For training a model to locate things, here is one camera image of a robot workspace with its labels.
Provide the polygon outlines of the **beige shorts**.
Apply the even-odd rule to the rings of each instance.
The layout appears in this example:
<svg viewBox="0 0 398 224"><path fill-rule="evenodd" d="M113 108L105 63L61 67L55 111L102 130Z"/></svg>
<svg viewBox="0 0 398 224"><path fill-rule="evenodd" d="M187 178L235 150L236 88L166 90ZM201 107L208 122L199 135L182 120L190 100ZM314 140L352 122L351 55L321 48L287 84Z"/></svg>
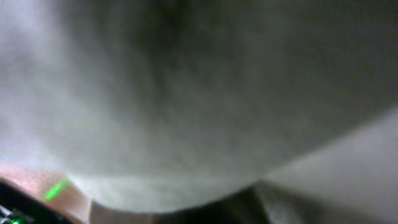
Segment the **beige shorts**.
<svg viewBox="0 0 398 224"><path fill-rule="evenodd" d="M396 1L1 2L1 163L199 207L397 107Z"/></svg>

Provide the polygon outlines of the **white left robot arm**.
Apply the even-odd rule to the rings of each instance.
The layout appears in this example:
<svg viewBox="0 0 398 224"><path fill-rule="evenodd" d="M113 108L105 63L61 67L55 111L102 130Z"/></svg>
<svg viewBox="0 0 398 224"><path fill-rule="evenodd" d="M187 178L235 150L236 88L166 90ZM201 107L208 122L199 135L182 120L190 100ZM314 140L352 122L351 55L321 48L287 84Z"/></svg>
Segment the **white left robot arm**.
<svg viewBox="0 0 398 224"><path fill-rule="evenodd" d="M73 224L5 179L1 179L1 224Z"/></svg>

